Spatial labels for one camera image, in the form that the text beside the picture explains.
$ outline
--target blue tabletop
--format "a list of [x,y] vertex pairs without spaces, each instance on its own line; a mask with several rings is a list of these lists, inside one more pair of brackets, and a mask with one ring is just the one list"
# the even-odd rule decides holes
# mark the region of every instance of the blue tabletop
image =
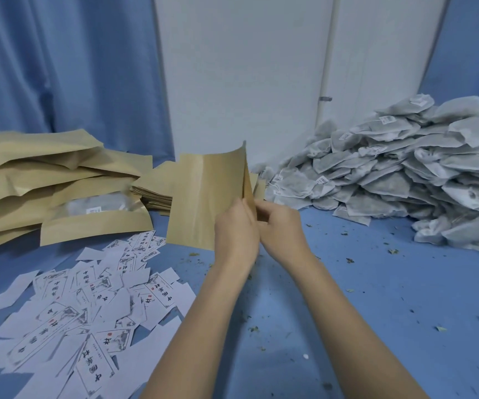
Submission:
[[[314,208],[301,216],[314,254],[430,397],[479,397],[479,252],[415,243],[407,219],[373,220],[365,227]],[[167,220],[153,214],[157,235],[165,236]],[[0,293],[19,274],[72,267],[85,246],[102,248],[128,236],[42,248],[38,233],[10,241],[0,247]],[[212,262],[213,252],[166,245],[148,267],[173,267],[197,293]],[[31,295],[30,287],[0,310],[0,325]],[[140,327],[134,340],[148,333]],[[13,398],[29,378],[0,375],[0,399]],[[214,397],[342,397],[302,296],[264,250],[234,310]]]

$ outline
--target tag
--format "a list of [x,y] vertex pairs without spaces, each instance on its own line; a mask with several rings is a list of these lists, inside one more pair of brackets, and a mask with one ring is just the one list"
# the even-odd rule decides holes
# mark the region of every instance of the tag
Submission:
[[350,136],[352,135],[352,133],[343,133],[341,134],[341,137],[339,137],[339,140],[347,140]]
[[87,209],[86,209],[86,214],[90,214],[90,213],[101,213],[101,206],[99,206],[99,207],[87,208]]
[[381,116],[379,119],[382,121],[382,124],[389,124],[396,121],[395,116]]
[[316,181],[317,185],[326,185],[328,182],[329,180],[326,179],[324,176],[320,176]]
[[410,104],[413,104],[413,105],[416,105],[416,106],[423,107],[425,104],[428,103],[428,101],[425,100],[425,99],[422,99],[422,96],[420,96],[420,97],[410,98],[410,99],[409,99],[409,103],[410,103]]
[[387,147],[386,146],[374,146],[369,147],[375,154],[383,153]]

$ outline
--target person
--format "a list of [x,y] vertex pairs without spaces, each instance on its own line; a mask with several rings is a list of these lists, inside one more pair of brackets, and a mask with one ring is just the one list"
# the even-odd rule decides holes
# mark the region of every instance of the person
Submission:
[[230,316],[261,242],[300,289],[347,399],[428,398],[312,254],[298,211],[268,201],[256,209],[266,221],[240,199],[217,216],[215,263],[140,397],[212,397]]

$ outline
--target blue curtain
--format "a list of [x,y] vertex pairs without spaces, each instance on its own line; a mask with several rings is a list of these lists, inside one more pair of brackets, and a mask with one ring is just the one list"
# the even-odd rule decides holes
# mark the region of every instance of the blue curtain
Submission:
[[153,0],[0,0],[0,131],[173,160]]
[[479,95],[479,0],[450,0],[420,91],[436,103]]

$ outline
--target stack of kraft paper bags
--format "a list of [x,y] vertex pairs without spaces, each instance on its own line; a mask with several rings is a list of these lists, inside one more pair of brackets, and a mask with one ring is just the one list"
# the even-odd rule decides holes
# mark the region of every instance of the stack of kraft paper bags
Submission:
[[40,229],[40,245],[153,229],[170,215],[169,243],[213,249],[213,224],[236,197],[262,198],[245,144],[223,154],[152,156],[110,150],[85,130],[0,132],[0,245]]

